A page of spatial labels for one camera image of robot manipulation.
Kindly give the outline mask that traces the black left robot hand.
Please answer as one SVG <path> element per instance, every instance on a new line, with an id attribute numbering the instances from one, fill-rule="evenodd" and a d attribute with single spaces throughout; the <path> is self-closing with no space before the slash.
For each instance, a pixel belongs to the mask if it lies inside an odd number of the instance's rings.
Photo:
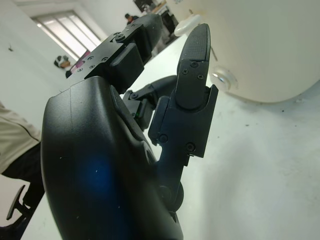
<path id="1" fill-rule="evenodd" d="M 181 240 L 181 177 L 202 158 L 218 97 L 208 87 L 211 34 L 196 26 L 175 75 L 133 92 L 162 32 L 147 14 L 109 36 L 51 97 L 41 171 L 64 240 Z"/>

